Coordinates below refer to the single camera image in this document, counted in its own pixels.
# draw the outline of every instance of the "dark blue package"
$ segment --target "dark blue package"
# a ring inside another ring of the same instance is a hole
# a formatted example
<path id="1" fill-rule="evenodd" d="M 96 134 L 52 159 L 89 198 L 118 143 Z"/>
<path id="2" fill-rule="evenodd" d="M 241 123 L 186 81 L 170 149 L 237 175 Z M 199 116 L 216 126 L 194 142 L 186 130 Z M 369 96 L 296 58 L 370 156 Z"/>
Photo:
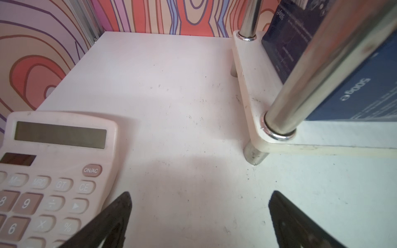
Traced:
<path id="1" fill-rule="evenodd" d="M 281 0 L 262 45 L 282 83 L 302 56 L 335 0 Z"/>
<path id="2" fill-rule="evenodd" d="M 362 62 L 307 120 L 397 121 L 397 32 Z"/>

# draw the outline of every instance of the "patterned wallpaper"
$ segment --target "patterned wallpaper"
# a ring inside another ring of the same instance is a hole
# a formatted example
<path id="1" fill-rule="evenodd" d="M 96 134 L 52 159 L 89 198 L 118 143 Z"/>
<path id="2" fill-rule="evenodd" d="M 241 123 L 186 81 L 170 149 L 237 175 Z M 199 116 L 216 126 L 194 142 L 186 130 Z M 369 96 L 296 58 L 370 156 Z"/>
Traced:
<path id="1" fill-rule="evenodd" d="M 91 0 L 106 31 L 230 37 L 248 0 Z M 272 20 L 278 0 L 263 0 L 258 30 Z"/>
<path id="2" fill-rule="evenodd" d="M 91 0 L 106 31 L 230 37 L 248 0 Z M 258 30 L 278 0 L 263 0 Z M 0 0 L 0 144 L 13 111 L 35 110 L 90 45 L 65 0 Z"/>

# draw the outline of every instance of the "colorful wall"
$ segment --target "colorful wall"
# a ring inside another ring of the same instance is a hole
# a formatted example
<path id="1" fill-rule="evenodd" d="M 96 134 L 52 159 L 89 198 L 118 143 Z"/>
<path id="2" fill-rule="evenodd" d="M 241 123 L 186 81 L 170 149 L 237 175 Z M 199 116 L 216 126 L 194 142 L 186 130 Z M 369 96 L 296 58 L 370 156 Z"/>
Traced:
<path id="1" fill-rule="evenodd" d="M 248 0 L 91 0 L 106 31 L 230 37 Z M 263 0 L 265 30 L 278 0 Z M 35 110 L 90 45 L 65 0 L 0 0 L 0 144 L 7 116 Z"/>

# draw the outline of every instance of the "metal ring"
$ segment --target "metal ring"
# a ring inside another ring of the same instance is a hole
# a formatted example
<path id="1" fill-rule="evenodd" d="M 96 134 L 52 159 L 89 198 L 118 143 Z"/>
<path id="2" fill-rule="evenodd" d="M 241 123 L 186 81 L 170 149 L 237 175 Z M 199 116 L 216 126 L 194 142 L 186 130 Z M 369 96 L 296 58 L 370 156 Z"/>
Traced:
<path id="1" fill-rule="evenodd" d="M 267 125 L 265 122 L 265 115 L 266 112 L 264 112 L 261 116 L 260 116 L 260 127 L 263 131 L 265 131 L 265 133 L 267 135 L 269 135 L 270 137 L 274 138 L 275 140 L 279 140 L 279 141 L 287 141 L 292 139 L 293 137 L 295 137 L 296 134 L 296 129 L 290 133 L 287 133 L 285 135 L 280 135 L 278 133 L 273 132 Z"/>
<path id="2" fill-rule="evenodd" d="M 245 40 L 245 41 L 253 41 L 253 40 L 256 40 L 256 35 L 255 35 L 254 37 L 247 38 L 247 37 L 241 36 L 240 32 L 237 32 L 237 37 L 238 37 L 240 40 Z"/>

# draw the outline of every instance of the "shelf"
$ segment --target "shelf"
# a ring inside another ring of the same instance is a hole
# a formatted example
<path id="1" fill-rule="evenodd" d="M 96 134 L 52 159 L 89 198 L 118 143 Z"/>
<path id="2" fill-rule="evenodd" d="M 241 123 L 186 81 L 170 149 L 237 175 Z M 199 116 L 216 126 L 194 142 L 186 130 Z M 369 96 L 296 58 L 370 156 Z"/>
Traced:
<path id="1" fill-rule="evenodd" d="M 365 155 L 397 158 L 396 122 L 304 121 L 289 141 L 269 137 L 260 125 L 282 88 L 258 32 L 254 41 L 233 34 L 233 56 L 252 144 L 262 152 Z"/>

